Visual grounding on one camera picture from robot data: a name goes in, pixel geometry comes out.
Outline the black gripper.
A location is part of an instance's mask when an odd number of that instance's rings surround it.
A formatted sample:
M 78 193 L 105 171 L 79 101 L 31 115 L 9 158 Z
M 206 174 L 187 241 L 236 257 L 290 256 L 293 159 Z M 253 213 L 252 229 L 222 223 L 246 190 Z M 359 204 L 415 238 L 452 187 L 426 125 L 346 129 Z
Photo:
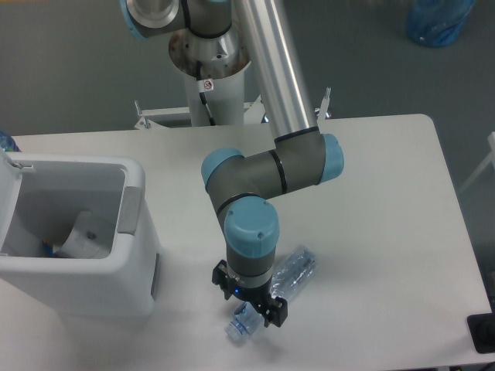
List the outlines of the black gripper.
M 282 297 L 272 297 L 269 290 L 273 267 L 254 277 L 243 276 L 232 271 L 225 260 L 221 260 L 212 271 L 212 283 L 224 293 L 228 301 L 235 297 L 250 302 L 264 318 L 264 327 L 280 328 L 288 317 L 288 302 Z

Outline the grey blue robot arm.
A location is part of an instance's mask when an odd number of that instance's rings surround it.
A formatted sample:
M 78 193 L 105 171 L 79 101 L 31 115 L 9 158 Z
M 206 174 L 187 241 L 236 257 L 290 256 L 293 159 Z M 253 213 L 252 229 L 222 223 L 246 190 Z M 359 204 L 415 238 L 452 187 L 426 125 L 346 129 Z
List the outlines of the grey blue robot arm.
M 129 31 L 139 39 L 170 34 L 169 55 L 193 78 L 210 125 L 217 79 L 253 64 L 274 148 L 245 156 L 234 148 L 211 152 L 201 175 L 226 243 L 212 282 L 226 298 L 247 301 L 266 325 L 281 326 L 284 298 L 270 292 L 278 214 L 270 199 L 338 177 L 343 150 L 317 124 L 280 1 L 123 1 Z

